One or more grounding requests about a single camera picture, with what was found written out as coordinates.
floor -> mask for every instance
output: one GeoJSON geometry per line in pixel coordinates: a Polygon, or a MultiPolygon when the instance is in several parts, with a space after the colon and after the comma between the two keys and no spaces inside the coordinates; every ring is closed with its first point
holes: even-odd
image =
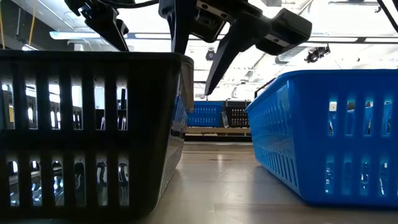
{"type": "Polygon", "coordinates": [[[152,214],[139,223],[398,223],[398,212],[314,208],[255,160],[251,144],[187,143],[152,214]]]}

basket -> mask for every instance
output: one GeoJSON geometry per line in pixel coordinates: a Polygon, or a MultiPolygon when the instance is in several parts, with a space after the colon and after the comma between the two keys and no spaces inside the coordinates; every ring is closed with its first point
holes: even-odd
{"type": "Polygon", "coordinates": [[[180,160],[193,109],[190,58],[4,51],[0,61],[2,85],[12,87],[13,98],[13,110],[9,99],[0,98],[3,218],[116,222],[155,208],[180,160]],[[25,88],[33,83],[37,126],[29,128],[25,88]],[[49,84],[55,83],[59,103],[49,99],[49,84]],[[81,86],[81,108],[72,106],[73,86],[81,86]],[[103,129],[96,127],[95,86],[105,89],[103,129]],[[127,89],[125,115],[118,112],[118,88],[127,89]],[[124,116],[122,129],[119,116],[124,116]]]}
{"type": "Polygon", "coordinates": [[[281,75],[247,108],[256,159],[309,203],[398,206],[397,82],[396,70],[281,75]]]}
{"type": "Polygon", "coordinates": [[[230,128],[248,128],[248,114],[244,111],[245,106],[226,106],[226,116],[230,128]]]}
{"type": "Polygon", "coordinates": [[[188,115],[188,126],[220,127],[222,102],[195,102],[195,110],[188,115]]]}

blue basket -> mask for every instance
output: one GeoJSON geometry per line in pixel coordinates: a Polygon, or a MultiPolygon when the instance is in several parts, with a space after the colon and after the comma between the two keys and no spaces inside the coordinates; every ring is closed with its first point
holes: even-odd
{"type": "Polygon", "coordinates": [[[397,207],[397,83],[397,70],[281,75],[247,108],[256,159],[306,202],[397,207]]]}
{"type": "Polygon", "coordinates": [[[188,126],[219,127],[221,119],[222,102],[195,102],[195,110],[188,115],[188,126]]]}

black basket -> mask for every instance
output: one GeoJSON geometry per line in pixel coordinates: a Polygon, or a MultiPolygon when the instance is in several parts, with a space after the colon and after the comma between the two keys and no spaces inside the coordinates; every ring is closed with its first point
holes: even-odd
{"type": "Polygon", "coordinates": [[[227,102],[225,103],[225,112],[228,118],[228,126],[230,128],[248,128],[248,114],[244,112],[247,105],[246,102],[227,102]]]}
{"type": "Polygon", "coordinates": [[[1,53],[2,86],[12,87],[13,99],[0,97],[2,217],[116,222],[150,213],[180,160],[193,109],[192,60],[171,53],[1,53]],[[36,101],[26,96],[29,83],[36,101]],[[49,100],[50,83],[60,87],[58,105],[49,100]],[[72,106],[72,85],[81,86],[82,108],[72,106]],[[105,87],[104,130],[95,125],[95,85],[105,87]],[[118,87],[127,88],[123,129],[118,87]],[[60,112],[57,127],[51,111],[60,112]]]}

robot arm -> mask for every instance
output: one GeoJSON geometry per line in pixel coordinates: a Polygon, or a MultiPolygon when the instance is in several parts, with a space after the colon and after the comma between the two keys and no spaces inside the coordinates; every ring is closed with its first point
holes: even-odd
{"type": "MultiPolygon", "coordinates": [[[[127,0],[113,0],[115,4],[105,4],[108,0],[65,0],[103,39],[120,51],[128,51],[123,38],[128,29],[116,16],[117,8],[134,8],[134,1],[128,0],[128,5],[122,1],[127,0]]],[[[293,12],[282,9],[269,19],[248,0],[159,0],[159,15],[169,23],[172,52],[181,54],[185,53],[190,34],[214,42],[225,24],[231,24],[214,56],[206,95],[213,92],[238,53],[255,45],[267,54],[280,55],[307,41],[312,31],[311,22],[293,12]]]]}

